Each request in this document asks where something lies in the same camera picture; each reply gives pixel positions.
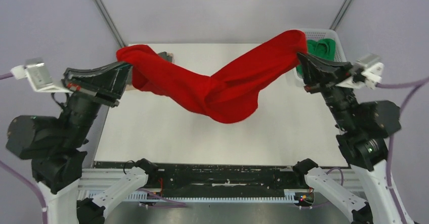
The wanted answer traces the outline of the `red t-shirt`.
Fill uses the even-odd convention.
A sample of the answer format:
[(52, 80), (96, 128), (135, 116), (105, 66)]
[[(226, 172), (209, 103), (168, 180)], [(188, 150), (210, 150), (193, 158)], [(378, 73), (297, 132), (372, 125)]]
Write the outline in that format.
[(288, 30), (210, 76), (168, 62), (145, 44), (121, 48), (116, 58), (132, 65), (135, 89), (169, 97), (190, 112), (228, 124), (253, 114), (260, 91), (296, 67), (297, 54), (307, 50), (305, 33)]

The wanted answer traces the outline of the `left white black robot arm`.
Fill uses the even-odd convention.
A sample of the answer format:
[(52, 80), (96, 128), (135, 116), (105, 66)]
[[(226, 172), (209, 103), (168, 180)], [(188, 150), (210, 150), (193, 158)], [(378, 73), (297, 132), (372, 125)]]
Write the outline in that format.
[(37, 59), (11, 69), (16, 79), (27, 79), (37, 93), (64, 93), (58, 117), (20, 115), (8, 128), (7, 149), (30, 160), (32, 176), (42, 196), (46, 223), (104, 223), (110, 212), (137, 189), (159, 181), (157, 166), (138, 160), (120, 180), (102, 193), (78, 199), (82, 163), (87, 155), (80, 147), (105, 105), (116, 107), (132, 66), (114, 62), (95, 69), (67, 68), (55, 81), (43, 61)]

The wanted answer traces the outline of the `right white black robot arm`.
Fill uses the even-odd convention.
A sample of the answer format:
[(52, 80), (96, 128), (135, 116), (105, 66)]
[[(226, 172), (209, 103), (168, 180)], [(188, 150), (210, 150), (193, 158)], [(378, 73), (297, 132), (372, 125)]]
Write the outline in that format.
[(298, 53), (305, 91), (320, 93), (339, 134), (339, 150), (361, 183), (365, 198), (333, 180), (313, 160), (298, 162), (292, 181), (316, 190), (338, 208), (350, 223), (413, 223), (389, 168), (391, 147), (385, 140), (401, 129), (400, 108), (391, 101), (359, 103), (354, 94), (362, 87), (376, 88), (384, 65), (378, 55), (368, 54), (354, 63), (335, 62)]

